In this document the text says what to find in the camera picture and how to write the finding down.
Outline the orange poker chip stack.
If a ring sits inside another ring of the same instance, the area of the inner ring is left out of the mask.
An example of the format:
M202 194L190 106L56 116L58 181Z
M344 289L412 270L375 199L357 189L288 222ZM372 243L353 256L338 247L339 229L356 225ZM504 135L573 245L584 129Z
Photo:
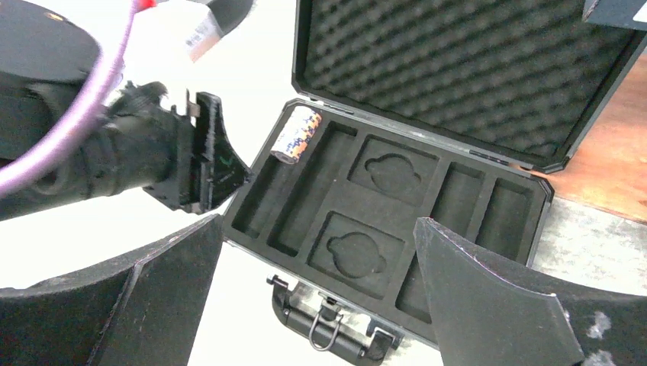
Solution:
M296 164L317 132L322 117L315 110L297 106L290 114L270 154L285 164Z

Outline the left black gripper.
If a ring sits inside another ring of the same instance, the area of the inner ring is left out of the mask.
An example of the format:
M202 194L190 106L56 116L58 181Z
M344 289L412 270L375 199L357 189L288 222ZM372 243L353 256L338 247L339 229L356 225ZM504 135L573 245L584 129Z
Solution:
M143 188L171 210L205 214L252 178L224 126L221 99L200 91L186 115L160 104L161 82L127 83L101 127L49 175L1 200L1 219Z

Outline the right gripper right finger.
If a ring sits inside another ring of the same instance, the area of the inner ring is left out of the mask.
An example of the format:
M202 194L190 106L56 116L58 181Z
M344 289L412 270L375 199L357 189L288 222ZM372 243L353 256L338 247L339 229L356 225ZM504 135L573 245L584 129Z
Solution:
M414 240L444 364L646 363L644 297L532 270L429 217Z

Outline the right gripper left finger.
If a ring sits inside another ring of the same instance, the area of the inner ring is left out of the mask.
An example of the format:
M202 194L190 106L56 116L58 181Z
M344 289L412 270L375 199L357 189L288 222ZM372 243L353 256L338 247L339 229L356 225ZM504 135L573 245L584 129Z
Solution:
M96 265L1 291L3 365L185 365L223 243L213 214Z

